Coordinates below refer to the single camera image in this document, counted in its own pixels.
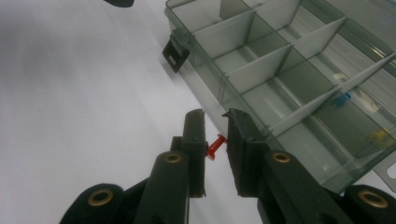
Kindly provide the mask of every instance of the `white table surface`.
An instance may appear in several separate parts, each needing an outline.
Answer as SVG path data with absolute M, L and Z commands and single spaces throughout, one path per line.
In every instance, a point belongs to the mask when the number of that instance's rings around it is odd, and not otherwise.
M 148 177 L 182 135 L 203 105 L 189 67 L 183 79 L 161 55 L 164 8 L 0 0 L 0 223 L 58 223 L 83 190 Z M 219 131 L 205 125 L 211 143 Z M 206 161 L 207 197 L 191 200 L 190 223 L 262 223 L 257 200 L 237 197 L 224 149 Z

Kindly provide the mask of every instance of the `plastic organizer box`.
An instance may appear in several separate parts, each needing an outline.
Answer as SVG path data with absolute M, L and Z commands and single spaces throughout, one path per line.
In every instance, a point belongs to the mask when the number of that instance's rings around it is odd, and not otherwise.
M 248 112 L 323 187 L 341 192 L 395 150 L 395 54 L 329 3 L 171 0 L 165 13 L 222 107 Z

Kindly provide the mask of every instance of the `black latch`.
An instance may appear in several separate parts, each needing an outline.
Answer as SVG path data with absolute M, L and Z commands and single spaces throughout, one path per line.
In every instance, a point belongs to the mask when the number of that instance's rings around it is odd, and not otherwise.
M 181 53 L 177 51 L 177 49 L 172 44 L 172 36 L 171 39 L 166 44 L 166 47 L 163 49 L 163 57 L 165 57 L 166 61 L 168 61 L 169 65 L 171 65 L 174 72 L 178 72 L 181 65 L 186 62 L 187 58 L 190 55 L 190 51 L 187 49 L 183 49 Z

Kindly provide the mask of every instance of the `red pushpin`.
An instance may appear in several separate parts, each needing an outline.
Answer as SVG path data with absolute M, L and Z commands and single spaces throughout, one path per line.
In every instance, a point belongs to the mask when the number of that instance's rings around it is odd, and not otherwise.
M 223 135 L 218 134 L 218 140 L 216 140 L 210 147 L 207 149 L 206 156 L 210 160 L 215 159 L 215 152 L 219 149 L 219 147 L 227 141 L 227 138 L 225 138 Z

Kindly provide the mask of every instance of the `compartment divider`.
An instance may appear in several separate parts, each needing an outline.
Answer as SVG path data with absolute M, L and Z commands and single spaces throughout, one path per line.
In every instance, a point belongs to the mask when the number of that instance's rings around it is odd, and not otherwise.
M 338 21 L 333 21 L 313 33 L 306 35 L 305 37 L 298 39 L 294 42 L 294 47 L 306 58 L 310 58 L 321 51 L 332 41 L 336 32 L 344 23 L 346 18 L 342 18 Z
M 270 132 L 274 137 L 278 137 L 280 134 L 285 132 L 287 129 L 296 125 L 303 119 L 309 117 L 312 113 L 315 112 L 323 103 L 326 102 L 335 92 L 337 88 L 333 88 L 330 91 L 320 95 L 315 100 L 309 102 L 306 105 L 303 105 L 299 109 L 295 110 L 285 118 L 283 118 L 279 123 L 273 125 L 269 128 Z
M 300 101 L 300 99 L 293 93 L 293 91 L 288 88 L 288 86 L 283 83 L 278 77 L 273 77 L 274 82 L 277 83 L 280 87 L 282 87 L 282 90 L 289 96 L 290 99 L 300 108 L 303 106 L 304 103 Z
M 209 57 L 213 59 L 245 43 L 248 27 L 253 16 L 254 12 L 249 11 L 227 21 L 206 27 L 193 35 Z
M 242 0 L 221 0 L 219 15 L 227 20 L 251 8 Z
M 273 1 L 256 7 L 255 10 L 274 30 L 279 30 L 291 23 L 301 2 L 301 0 Z
M 349 80 L 347 80 L 346 82 L 344 82 L 343 84 L 339 85 L 339 89 L 342 92 L 347 92 L 352 90 L 353 88 L 357 87 L 358 85 L 360 85 L 362 82 L 364 82 L 365 80 L 367 80 L 368 78 L 370 78 L 376 71 L 378 71 L 379 69 L 381 69 L 381 67 L 387 63 L 388 61 L 390 61 L 390 59 L 394 56 L 395 54 L 391 54 L 388 57 L 386 57 L 385 59 L 382 59 L 380 61 L 378 61 L 377 63 L 371 65 L 370 67 L 366 68 L 364 71 L 360 72 L 359 74 L 357 74 L 354 77 L 351 77 Z
M 275 75 L 284 55 L 290 46 L 275 50 L 263 57 L 242 66 L 227 77 L 238 92 L 242 93 L 260 85 Z

